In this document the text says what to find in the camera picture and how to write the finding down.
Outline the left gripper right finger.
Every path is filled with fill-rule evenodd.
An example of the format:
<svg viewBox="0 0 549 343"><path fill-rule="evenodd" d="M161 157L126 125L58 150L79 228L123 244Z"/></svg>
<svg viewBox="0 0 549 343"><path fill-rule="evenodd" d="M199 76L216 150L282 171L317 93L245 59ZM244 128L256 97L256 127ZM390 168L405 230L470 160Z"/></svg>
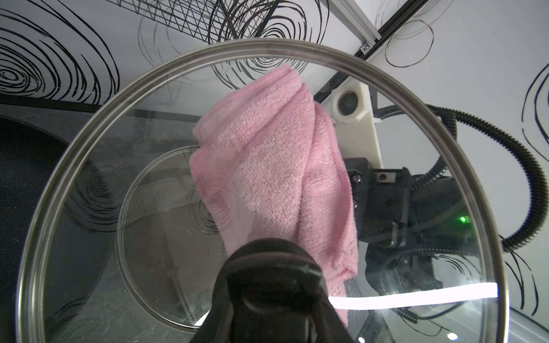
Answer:
<svg viewBox="0 0 549 343"><path fill-rule="evenodd" d="M315 328L314 342L353 342L352 337L347 332L346 326L344 326L328 299L327 285L324 280L320 281L314 294L312 319Z"/></svg>

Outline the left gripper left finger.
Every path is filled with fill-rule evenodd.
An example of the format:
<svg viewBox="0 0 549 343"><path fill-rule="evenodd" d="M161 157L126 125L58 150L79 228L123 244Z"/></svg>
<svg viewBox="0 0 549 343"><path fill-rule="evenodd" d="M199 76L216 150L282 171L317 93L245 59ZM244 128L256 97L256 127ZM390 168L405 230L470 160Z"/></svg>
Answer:
<svg viewBox="0 0 549 343"><path fill-rule="evenodd" d="M219 275L214 286L212 308L194 335L191 343L231 342L233 304L227 286L227 277Z"/></svg>

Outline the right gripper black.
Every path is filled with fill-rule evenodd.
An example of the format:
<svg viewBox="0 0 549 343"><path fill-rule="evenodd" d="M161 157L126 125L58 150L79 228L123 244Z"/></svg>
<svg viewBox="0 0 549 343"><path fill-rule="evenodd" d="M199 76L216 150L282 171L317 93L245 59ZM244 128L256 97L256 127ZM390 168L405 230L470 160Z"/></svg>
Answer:
<svg viewBox="0 0 549 343"><path fill-rule="evenodd" d="M438 255L472 252L475 228L452 177L419 189L406 168L376 169L365 158L344 161L357 239L367 245L365 278L379 294L439 290Z"/></svg>

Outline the glass pot lid black knob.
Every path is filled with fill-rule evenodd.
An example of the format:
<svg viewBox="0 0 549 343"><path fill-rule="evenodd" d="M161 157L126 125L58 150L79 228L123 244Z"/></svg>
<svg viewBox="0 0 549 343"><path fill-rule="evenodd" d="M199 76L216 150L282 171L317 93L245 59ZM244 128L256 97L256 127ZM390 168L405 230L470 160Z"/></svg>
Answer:
<svg viewBox="0 0 549 343"><path fill-rule="evenodd" d="M18 342L507 342L500 240L441 117L298 41L186 54L108 101L31 222Z"/></svg>

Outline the pink cloth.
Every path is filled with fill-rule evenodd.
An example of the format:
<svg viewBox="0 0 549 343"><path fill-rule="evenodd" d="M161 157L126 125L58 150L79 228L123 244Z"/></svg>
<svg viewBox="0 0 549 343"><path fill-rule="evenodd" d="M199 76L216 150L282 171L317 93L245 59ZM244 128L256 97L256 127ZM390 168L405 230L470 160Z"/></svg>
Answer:
<svg viewBox="0 0 549 343"><path fill-rule="evenodd" d="M320 266L331 297L358 273L350 178L333 121L285 64L234 91L193 130L197 192L226 253L278 238Z"/></svg>

